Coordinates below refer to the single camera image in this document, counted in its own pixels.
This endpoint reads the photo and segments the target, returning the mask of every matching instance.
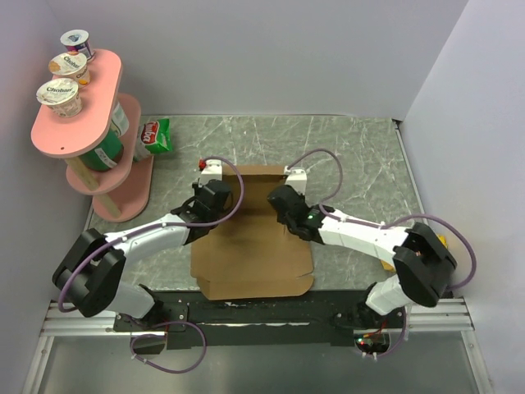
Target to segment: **yogurt lid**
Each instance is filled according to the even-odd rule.
[[[85,43],[89,38],[89,33],[85,30],[70,30],[62,35],[60,42],[62,45],[78,45]]]
[[[56,76],[68,76],[85,67],[88,58],[83,53],[66,52],[49,62],[49,70]]]
[[[41,104],[57,105],[69,101],[79,92],[79,84],[70,78],[56,78],[46,82],[36,91]]]

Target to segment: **red label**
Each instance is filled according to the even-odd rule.
[[[150,123],[146,123],[144,125],[140,139],[145,144],[153,144],[155,141],[157,141],[157,133],[158,121],[151,121]]]

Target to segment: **box flap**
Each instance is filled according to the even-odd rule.
[[[303,294],[313,283],[313,277],[307,276],[313,270],[310,245],[277,223],[267,202],[267,195],[284,183],[284,167],[243,166],[239,170],[245,187],[240,210],[192,244],[191,276],[205,286],[201,286],[204,295],[214,300],[222,294],[229,298]],[[235,204],[240,188],[231,174],[231,169],[224,168],[223,180],[231,185]]]

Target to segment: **chip bag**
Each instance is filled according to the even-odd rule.
[[[170,120],[149,121],[139,129],[133,160],[139,162],[152,154],[171,152]]]

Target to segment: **yogurt cup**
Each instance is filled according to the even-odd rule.
[[[88,59],[83,53],[61,53],[49,62],[48,68],[55,76],[71,78],[76,81],[80,88],[86,86],[91,80]]]
[[[83,53],[88,62],[93,60],[95,51],[89,46],[89,33],[85,30],[70,30],[62,35],[60,42],[68,51]]]
[[[36,91],[36,99],[59,117],[73,117],[82,110],[79,84],[70,78],[56,78]]]

